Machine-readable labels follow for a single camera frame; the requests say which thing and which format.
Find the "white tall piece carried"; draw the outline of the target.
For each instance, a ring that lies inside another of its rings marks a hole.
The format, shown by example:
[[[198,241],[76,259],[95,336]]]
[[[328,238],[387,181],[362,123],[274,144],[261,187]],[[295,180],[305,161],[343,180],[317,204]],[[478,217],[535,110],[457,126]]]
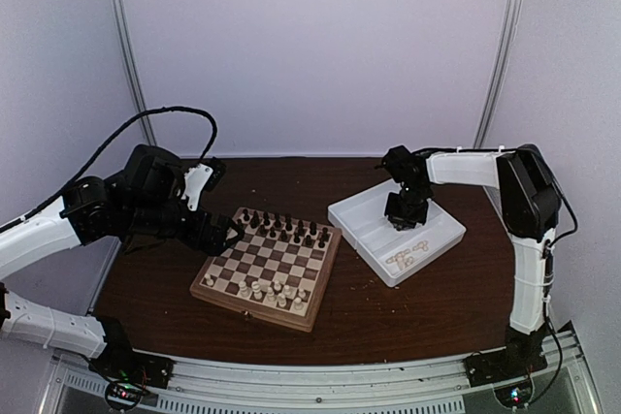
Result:
[[[263,300],[263,293],[262,293],[260,283],[258,281],[254,281],[251,284],[251,289],[252,289],[253,299],[255,301],[261,302]]]

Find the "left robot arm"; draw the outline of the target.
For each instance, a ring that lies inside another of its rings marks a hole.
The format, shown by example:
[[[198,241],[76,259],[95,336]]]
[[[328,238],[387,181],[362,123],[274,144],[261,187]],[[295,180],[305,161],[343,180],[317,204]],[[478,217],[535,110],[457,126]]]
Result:
[[[40,211],[1,229],[1,275],[24,269],[55,253],[99,239],[134,235],[177,239],[217,256],[244,236],[232,218],[212,215],[199,204],[224,174],[217,160],[186,169],[178,156],[137,145],[125,167],[107,178],[78,177]],[[114,318],[69,314],[1,291],[1,335],[77,353],[104,365],[119,379],[139,371],[139,357]]]

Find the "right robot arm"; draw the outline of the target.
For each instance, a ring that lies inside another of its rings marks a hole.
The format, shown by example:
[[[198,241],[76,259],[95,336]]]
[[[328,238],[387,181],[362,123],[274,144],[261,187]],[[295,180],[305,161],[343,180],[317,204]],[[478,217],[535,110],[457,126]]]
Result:
[[[554,276],[552,249],[562,203],[538,148],[523,144],[496,150],[428,147],[410,151],[399,145],[390,148],[379,165],[400,186],[399,192],[388,195],[384,209],[398,230],[426,223],[436,185],[499,191],[515,269],[506,348],[499,353],[497,366],[506,376],[519,375],[539,354],[545,336]]]

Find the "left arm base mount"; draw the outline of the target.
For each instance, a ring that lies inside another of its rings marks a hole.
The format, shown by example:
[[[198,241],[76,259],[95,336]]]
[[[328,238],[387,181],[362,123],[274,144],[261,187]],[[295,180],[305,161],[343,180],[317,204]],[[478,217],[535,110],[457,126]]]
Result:
[[[97,358],[90,359],[94,370],[101,375],[147,387],[168,387],[174,368],[172,359],[137,352],[118,320],[110,317],[97,317],[96,320],[102,325],[105,346]]]

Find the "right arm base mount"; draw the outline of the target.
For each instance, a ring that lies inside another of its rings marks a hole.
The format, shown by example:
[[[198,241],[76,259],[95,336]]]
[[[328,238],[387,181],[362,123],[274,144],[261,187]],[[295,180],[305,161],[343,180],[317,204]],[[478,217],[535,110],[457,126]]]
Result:
[[[503,348],[486,353],[475,352],[464,360],[470,386],[507,381],[547,368],[542,352],[546,334],[544,327],[530,334],[507,327]]]

